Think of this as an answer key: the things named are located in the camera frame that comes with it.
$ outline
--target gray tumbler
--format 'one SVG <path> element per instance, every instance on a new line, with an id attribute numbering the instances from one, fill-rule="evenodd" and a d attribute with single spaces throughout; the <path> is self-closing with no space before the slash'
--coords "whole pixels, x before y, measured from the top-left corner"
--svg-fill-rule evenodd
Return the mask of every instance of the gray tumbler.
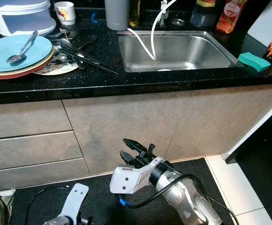
<path id="1" fill-rule="evenodd" d="M 105 0 L 107 27 L 112 30 L 128 28 L 130 0 Z"/>

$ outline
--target kitchen counter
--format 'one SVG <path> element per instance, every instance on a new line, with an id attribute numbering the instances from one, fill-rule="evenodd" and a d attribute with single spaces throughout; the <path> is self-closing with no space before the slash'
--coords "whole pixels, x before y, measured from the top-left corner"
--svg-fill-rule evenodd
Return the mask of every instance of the kitchen counter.
<path id="1" fill-rule="evenodd" d="M 154 18 L 152 15 L 134 29 L 150 30 Z M 86 52 L 117 69 L 119 75 L 87 66 L 84 70 L 76 69 L 63 75 L 29 74 L 0 80 L 0 104 L 272 84 L 272 66 L 260 73 L 251 67 L 127 73 L 123 68 L 116 31 L 108 29 L 105 20 L 95 17 L 92 20 L 78 19 L 77 24 L 68 26 L 72 34 L 81 28 L 87 29 L 89 35 L 95 33 L 98 36 L 97 42 Z M 167 24 L 156 30 L 206 29 L 197 29 L 191 24 L 183 27 Z M 236 58 L 240 53 L 251 52 L 262 57 L 266 52 L 264 45 L 247 34 L 245 26 L 238 24 L 231 35 L 213 30 L 210 34 Z"/>

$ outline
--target stainless steel sink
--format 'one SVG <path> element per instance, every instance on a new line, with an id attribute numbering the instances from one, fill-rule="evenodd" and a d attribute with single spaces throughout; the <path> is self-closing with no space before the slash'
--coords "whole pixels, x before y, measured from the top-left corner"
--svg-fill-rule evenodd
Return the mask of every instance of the stainless steel sink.
<path id="1" fill-rule="evenodd" d="M 151 51 L 151 32 L 137 31 Z M 126 72 L 241 67 L 238 60 L 205 31 L 155 31 L 153 61 L 129 31 L 117 33 Z"/>

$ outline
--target floor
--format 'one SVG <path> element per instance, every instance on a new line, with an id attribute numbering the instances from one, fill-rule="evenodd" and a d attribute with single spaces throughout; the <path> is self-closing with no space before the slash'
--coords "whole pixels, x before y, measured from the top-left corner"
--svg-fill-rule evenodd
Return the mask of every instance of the floor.
<path id="1" fill-rule="evenodd" d="M 227 207 L 236 215 L 240 225 L 272 225 L 271 218 L 237 163 L 226 164 L 220 155 L 205 159 Z"/>

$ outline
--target stacked plates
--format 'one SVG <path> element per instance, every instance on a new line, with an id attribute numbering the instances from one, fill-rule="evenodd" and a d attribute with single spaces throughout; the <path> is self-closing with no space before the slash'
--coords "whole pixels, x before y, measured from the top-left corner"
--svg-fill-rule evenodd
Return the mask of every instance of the stacked plates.
<path id="1" fill-rule="evenodd" d="M 7 63 L 6 60 L 18 54 L 30 35 L 15 35 L 0 38 L 0 80 L 12 79 L 35 72 L 44 67 L 53 55 L 51 42 L 42 36 L 37 36 L 34 43 L 25 49 L 25 60 Z"/>

